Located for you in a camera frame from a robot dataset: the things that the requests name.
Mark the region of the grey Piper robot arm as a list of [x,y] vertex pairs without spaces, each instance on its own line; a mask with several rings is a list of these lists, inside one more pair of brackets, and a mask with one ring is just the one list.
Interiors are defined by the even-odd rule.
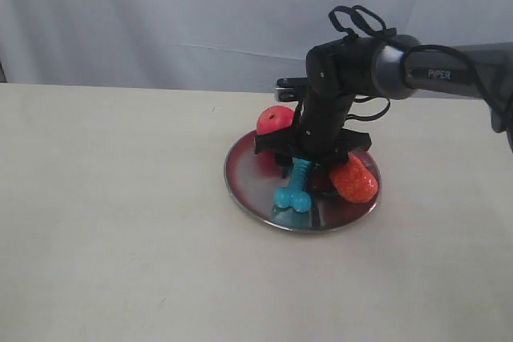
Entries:
[[331,166],[368,150],[369,134],[344,127],[358,96],[402,100],[423,90],[482,99],[493,131],[512,134],[509,42],[448,47],[409,35],[343,38],[312,48],[305,66],[304,78],[277,91],[298,102],[291,126],[254,139],[256,153],[271,152],[279,163],[297,158]]

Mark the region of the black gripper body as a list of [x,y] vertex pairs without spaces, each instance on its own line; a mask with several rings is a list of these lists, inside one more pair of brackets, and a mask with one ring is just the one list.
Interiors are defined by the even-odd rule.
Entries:
[[333,99],[309,90],[298,104],[293,123],[283,129],[254,137],[254,152],[270,152],[281,158],[297,158],[329,165],[345,162],[354,150],[372,146],[368,133],[344,128],[355,95]]

